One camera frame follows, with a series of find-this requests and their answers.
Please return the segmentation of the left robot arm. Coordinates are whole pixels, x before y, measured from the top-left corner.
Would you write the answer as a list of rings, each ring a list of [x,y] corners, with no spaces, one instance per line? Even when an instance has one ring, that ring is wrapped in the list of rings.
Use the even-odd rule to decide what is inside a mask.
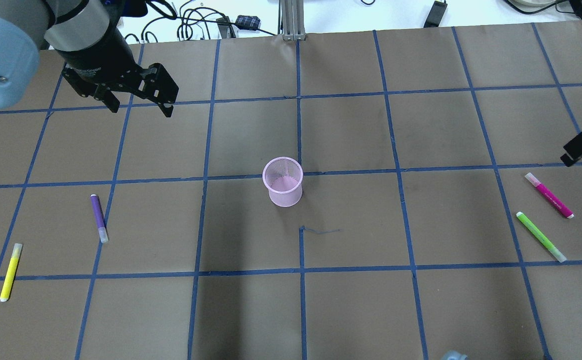
[[[65,60],[62,77],[76,93],[116,113],[115,92],[157,104],[172,116],[179,88],[160,63],[142,68],[117,29],[140,18],[158,0],[0,0],[0,110],[18,103],[35,75],[39,51]]]

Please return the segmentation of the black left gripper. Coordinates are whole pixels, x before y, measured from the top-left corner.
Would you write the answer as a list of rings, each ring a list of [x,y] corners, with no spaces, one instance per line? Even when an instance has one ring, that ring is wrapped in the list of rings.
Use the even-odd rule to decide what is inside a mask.
[[[113,93],[126,92],[149,100],[158,105],[165,117],[172,117],[179,92],[176,82],[160,63],[153,63],[149,68],[133,63],[92,69],[77,69],[67,64],[62,76],[79,96],[102,102],[114,114],[120,102]]]

